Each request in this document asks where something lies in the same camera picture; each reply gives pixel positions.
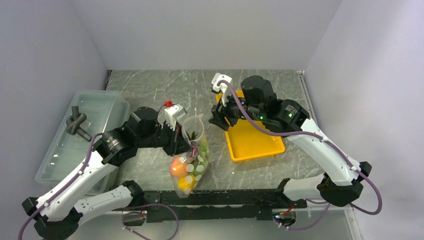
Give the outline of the dark red toy sweet potato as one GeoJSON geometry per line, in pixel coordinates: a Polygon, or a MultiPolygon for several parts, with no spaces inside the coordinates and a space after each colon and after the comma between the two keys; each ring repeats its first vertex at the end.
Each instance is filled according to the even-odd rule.
{"type": "Polygon", "coordinates": [[[195,159],[199,151],[200,151],[199,147],[196,145],[193,145],[192,149],[186,154],[187,159],[195,159]]]}

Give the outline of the green toy lettuce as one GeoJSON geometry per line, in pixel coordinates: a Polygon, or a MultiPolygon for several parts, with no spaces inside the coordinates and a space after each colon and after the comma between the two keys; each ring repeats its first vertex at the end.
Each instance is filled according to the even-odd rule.
{"type": "Polygon", "coordinates": [[[197,142],[196,145],[195,159],[192,164],[194,170],[192,174],[199,179],[202,175],[205,174],[208,164],[209,164],[209,146],[206,140],[197,142]]]}

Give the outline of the yellow plastic tray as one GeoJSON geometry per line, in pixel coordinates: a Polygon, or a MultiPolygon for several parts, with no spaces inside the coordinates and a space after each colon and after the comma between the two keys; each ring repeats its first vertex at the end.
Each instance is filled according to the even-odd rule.
{"type": "Polygon", "coordinates": [[[238,120],[224,134],[230,158],[235,163],[276,156],[286,150],[281,137],[264,134],[247,120],[238,120]]]}

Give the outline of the yellow toy pear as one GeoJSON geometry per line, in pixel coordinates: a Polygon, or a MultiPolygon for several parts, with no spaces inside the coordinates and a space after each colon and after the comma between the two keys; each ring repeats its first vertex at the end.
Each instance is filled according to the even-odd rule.
{"type": "Polygon", "coordinates": [[[188,175],[178,179],[177,187],[182,191],[183,194],[189,195],[195,187],[196,183],[196,180],[191,175],[188,175]]]}

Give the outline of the clear polka-dot zip bag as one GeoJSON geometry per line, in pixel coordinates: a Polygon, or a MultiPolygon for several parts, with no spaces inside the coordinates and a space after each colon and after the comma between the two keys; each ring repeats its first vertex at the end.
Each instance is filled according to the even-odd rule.
{"type": "Polygon", "coordinates": [[[173,157],[169,173],[179,198],[187,198],[201,182],[210,162],[204,115],[188,117],[182,124],[190,150],[173,157]]]}

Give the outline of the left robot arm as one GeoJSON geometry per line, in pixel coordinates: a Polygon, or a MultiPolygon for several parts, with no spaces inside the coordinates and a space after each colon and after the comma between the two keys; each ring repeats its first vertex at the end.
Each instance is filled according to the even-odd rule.
{"type": "Polygon", "coordinates": [[[85,194],[139,149],[161,148],[168,156],[190,151],[192,146],[179,123],[186,113],[182,105],[165,106],[165,120],[160,123],[158,111],[142,106],[122,126],[95,134],[84,160],[67,177],[44,195],[22,202],[38,235],[45,240],[65,240],[79,226],[106,212],[139,209],[145,193],[133,180],[96,196],[87,198],[85,194]]]}

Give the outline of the toy peach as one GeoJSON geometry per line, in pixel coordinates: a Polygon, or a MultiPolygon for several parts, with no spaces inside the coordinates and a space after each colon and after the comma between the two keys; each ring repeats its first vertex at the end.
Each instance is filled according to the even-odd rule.
{"type": "Polygon", "coordinates": [[[186,177],[188,175],[187,165],[188,163],[184,158],[181,160],[180,156],[176,156],[172,160],[172,163],[169,167],[169,172],[175,178],[186,177]]]}

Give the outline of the orange toy pineapple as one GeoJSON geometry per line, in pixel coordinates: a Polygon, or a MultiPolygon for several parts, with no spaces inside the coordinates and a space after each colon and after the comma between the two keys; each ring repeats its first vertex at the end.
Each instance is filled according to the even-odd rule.
{"type": "Polygon", "coordinates": [[[195,130],[191,132],[186,131],[185,133],[189,141],[197,141],[197,139],[200,137],[200,134],[195,130]]]}

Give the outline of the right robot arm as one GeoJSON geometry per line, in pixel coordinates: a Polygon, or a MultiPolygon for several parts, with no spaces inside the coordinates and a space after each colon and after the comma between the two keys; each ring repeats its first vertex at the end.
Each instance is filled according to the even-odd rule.
{"type": "Polygon", "coordinates": [[[292,99],[279,99],[269,80],[259,75],[241,82],[242,96],[237,96],[231,77],[217,73],[212,81],[212,91],[221,96],[215,104],[209,122],[224,131],[240,121],[248,121],[262,133],[285,138],[305,151],[324,173],[303,179],[282,180],[276,189],[276,203],[289,207],[301,199],[322,199],[344,207],[357,200],[362,191],[362,181],[372,166],[366,162],[350,160],[320,130],[308,111],[292,99]]]}

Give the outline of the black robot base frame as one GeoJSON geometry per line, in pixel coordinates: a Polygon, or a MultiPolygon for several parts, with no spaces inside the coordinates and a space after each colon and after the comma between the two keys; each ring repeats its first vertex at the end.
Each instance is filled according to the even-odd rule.
{"type": "Polygon", "coordinates": [[[305,200],[291,201],[275,189],[194,190],[179,198],[174,190],[145,190],[143,199],[120,211],[144,211],[148,223],[190,220],[256,219],[271,221],[278,212],[305,209],[305,200]]]}

